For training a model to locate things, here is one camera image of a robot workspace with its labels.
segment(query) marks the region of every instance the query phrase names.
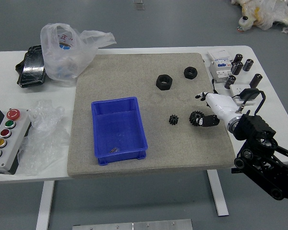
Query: yellow button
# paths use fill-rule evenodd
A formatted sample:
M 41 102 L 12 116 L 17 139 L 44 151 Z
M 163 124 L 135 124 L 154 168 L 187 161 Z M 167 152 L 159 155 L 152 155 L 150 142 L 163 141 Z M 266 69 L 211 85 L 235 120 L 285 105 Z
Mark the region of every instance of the yellow button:
M 3 138 L 0 138 L 0 148 L 3 148 L 4 146 L 6 146 L 6 140 Z

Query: gray floor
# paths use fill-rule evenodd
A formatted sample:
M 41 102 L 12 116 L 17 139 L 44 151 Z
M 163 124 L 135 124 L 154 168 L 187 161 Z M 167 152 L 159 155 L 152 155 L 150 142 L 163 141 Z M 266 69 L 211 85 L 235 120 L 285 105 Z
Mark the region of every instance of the gray floor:
M 236 30 L 241 8 L 230 0 L 0 1 L 0 51 L 40 44 L 47 23 L 112 32 L 109 48 L 250 46 L 288 113 L 288 34 Z M 229 217 L 218 218 L 205 172 L 56 182 L 49 229 L 191 218 L 194 229 L 288 230 L 288 200 L 275 201 L 244 175 L 219 170 Z M 42 183 L 0 184 L 0 229 L 34 229 Z

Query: metal plate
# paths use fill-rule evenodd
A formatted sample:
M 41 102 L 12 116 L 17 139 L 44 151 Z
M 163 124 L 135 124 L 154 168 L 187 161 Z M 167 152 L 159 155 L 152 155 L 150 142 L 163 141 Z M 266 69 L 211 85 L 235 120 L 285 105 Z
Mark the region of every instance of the metal plate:
M 143 1 L 142 1 L 142 0 L 133 0 L 133 5 L 134 5 L 134 8 L 135 8 L 137 11 L 143 11 L 143 10 L 145 10 L 144 4 L 143 4 Z
M 73 226 L 72 230 L 192 230 L 191 219 Z

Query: black hex nut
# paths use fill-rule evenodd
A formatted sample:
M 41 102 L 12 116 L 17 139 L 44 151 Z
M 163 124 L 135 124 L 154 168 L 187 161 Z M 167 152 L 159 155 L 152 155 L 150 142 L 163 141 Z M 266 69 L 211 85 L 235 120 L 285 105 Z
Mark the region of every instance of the black hex nut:
M 196 70 L 196 68 L 189 66 L 184 70 L 183 74 L 187 79 L 192 80 L 192 79 L 196 78 L 197 70 Z
M 171 88 L 173 79 L 167 74 L 161 74 L 157 78 L 156 86 L 160 90 L 169 90 Z

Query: black cylinder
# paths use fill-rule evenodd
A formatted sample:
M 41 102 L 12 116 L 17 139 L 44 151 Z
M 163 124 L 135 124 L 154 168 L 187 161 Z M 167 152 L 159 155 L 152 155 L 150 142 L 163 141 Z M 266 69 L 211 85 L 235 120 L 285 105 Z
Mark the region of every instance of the black cylinder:
M 231 73 L 233 75 L 238 75 L 243 67 L 242 62 L 237 62 L 232 64 Z
M 243 55 L 242 54 L 236 54 L 234 60 L 232 61 L 232 63 L 236 63 L 236 62 L 239 62 L 241 61 L 243 58 Z
M 227 79 L 224 87 L 229 90 L 229 86 L 232 85 L 233 83 L 235 83 L 235 81 L 236 81 L 236 77 L 233 76 L 233 75 L 230 75 L 230 76 L 228 77 L 228 79 Z
M 262 78 L 263 77 L 262 77 L 261 74 L 256 73 L 255 76 L 253 77 L 253 79 L 251 80 L 250 87 L 251 88 L 256 88 Z
M 254 61 L 252 59 L 247 59 L 244 66 L 243 66 L 243 70 L 244 71 L 250 71 L 253 63 L 254 63 Z

